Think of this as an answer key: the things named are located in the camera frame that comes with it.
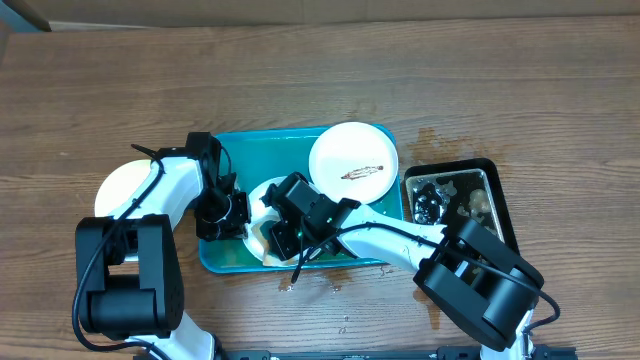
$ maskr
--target blue plastic tray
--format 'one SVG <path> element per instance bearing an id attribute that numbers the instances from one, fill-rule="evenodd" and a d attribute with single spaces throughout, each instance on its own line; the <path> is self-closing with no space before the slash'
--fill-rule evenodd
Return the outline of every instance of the blue plastic tray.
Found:
<path id="1" fill-rule="evenodd" d="M 389 130 L 376 125 L 393 143 L 395 139 Z M 287 176 L 294 171 L 309 175 L 309 152 L 318 136 L 328 127 L 297 128 L 247 131 L 217 134 L 216 138 L 231 156 L 232 171 L 238 173 L 238 185 L 242 191 L 250 193 L 264 181 L 278 176 Z M 221 156 L 220 169 L 227 168 L 227 159 Z M 403 219 L 400 180 L 396 182 L 380 200 L 371 204 L 379 213 L 396 219 Z M 200 261 L 202 265 L 215 273 L 246 273 L 261 271 L 291 270 L 293 267 L 266 267 L 244 246 L 242 240 L 218 240 L 206 242 L 200 240 Z M 305 269 L 334 268 L 380 264 L 373 259 L 352 259 L 344 254 L 323 255 Z"/>

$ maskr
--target sauce stain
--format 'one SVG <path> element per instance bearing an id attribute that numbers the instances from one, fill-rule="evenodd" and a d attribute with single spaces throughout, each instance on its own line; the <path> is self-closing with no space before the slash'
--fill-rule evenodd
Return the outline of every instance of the sauce stain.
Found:
<path id="1" fill-rule="evenodd" d="M 291 284 L 291 279 L 286 277 L 280 281 L 280 285 L 278 285 L 279 291 L 292 291 L 293 284 Z"/>
<path id="2" fill-rule="evenodd" d="M 387 270 L 386 270 L 386 271 L 385 271 L 385 269 L 384 269 L 384 265 L 383 265 L 383 266 L 380 266 L 380 272 L 381 272 L 380 277 L 384 277 L 386 274 L 391 274 L 391 273 L 393 273 L 394 271 L 395 271 L 395 270 L 393 270 L 393 269 L 389 269 L 389 266 L 388 266 L 388 265 L 387 265 Z"/>
<path id="3" fill-rule="evenodd" d="M 398 146 L 399 161 L 407 166 L 437 164 L 461 159 L 485 157 L 500 164 L 500 172 L 505 169 L 507 156 L 512 152 L 512 144 L 482 140 L 464 135 L 446 137 L 436 134 L 434 128 L 420 128 L 418 139 L 406 145 Z"/>
<path id="4" fill-rule="evenodd" d="M 433 301 L 431 301 L 431 299 L 429 299 L 427 295 L 422 290 L 420 290 L 420 288 L 416 288 L 413 291 L 413 299 L 427 306 L 431 329 L 440 330 L 440 316 L 442 314 L 440 308 L 436 304 L 434 304 Z"/>
<path id="5" fill-rule="evenodd" d="M 326 279 L 331 286 L 340 287 L 339 290 L 342 290 L 342 285 L 353 281 L 346 269 L 323 271 L 321 277 Z"/>
<path id="6" fill-rule="evenodd" d="M 360 169 L 356 169 L 353 171 L 349 171 L 348 173 L 342 175 L 342 177 L 340 177 L 340 179 L 343 180 L 356 180 L 356 179 L 361 179 L 363 177 L 367 177 L 371 174 L 375 174 L 378 171 L 384 170 L 384 166 L 380 165 L 380 166 L 365 166 L 363 168 Z"/>

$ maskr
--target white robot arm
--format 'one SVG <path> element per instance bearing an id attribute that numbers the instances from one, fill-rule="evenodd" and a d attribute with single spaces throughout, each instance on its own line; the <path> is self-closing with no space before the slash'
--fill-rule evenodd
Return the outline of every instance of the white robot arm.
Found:
<path id="1" fill-rule="evenodd" d="M 227 359 L 215 337 L 184 312 L 172 236 L 188 208 L 195 209 L 201 239 L 244 235 L 250 207 L 246 194 L 234 188 L 235 174 L 218 174 L 221 149 L 209 133 L 191 133 L 184 148 L 147 151 L 154 162 L 131 197 L 107 217 L 85 218 L 78 225 L 73 321 L 76 336 L 89 349 L 143 346 L 159 359 Z M 383 260 L 416 273 L 416 284 L 483 344 L 482 359 L 521 360 L 533 353 L 526 335 L 542 276 L 485 229 L 472 222 L 449 228 L 412 224 L 352 200 L 336 204 L 298 173 L 272 185 L 263 201 L 281 218 L 270 230 L 278 256 L 306 250 L 296 273 L 320 251 Z M 125 261 L 138 261 L 139 274 L 108 273 L 106 265 Z M 483 266 L 493 274 L 478 271 Z M 125 343 L 90 344 L 78 323 L 87 332 Z"/>

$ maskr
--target white plate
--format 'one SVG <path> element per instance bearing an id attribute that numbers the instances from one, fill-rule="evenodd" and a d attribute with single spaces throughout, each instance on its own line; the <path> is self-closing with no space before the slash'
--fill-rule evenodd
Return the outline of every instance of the white plate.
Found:
<path id="1" fill-rule="evenodd" d="M 309 154 L 309 173 L 321 193 L 372 203 L 389 191 L 398 176 L 398 152 L 385 133 L 357 122 L 325 131 Z"/>
<path id="2" fill-rule="evenodd" d="M 151 160 L 135 160 L 115 169 L 100 185 L 95 201 L 95 216 L 107 216 L 129 200 L 151 172 Z"/>

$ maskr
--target wooden table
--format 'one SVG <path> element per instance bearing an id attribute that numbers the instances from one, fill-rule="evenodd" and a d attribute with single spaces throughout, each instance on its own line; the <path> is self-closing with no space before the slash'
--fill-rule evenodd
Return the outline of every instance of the wooden table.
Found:
<path id="1" fill-rule="evenodd" d="M 71 331 L 74 230 L 129 144 L 189 131 L 380 123 L 412 165 L 484 156 L 561 319 L 535 341 L 640 351 L 640 17 L 10 35 L 0 71 L 0 357 L 89 354 Z M 227 349 L 473 341 L 392 266 L 219 276 L 192 218 L 186 307 Z M 539 317 L 550 312 L 538 308 Z"/>

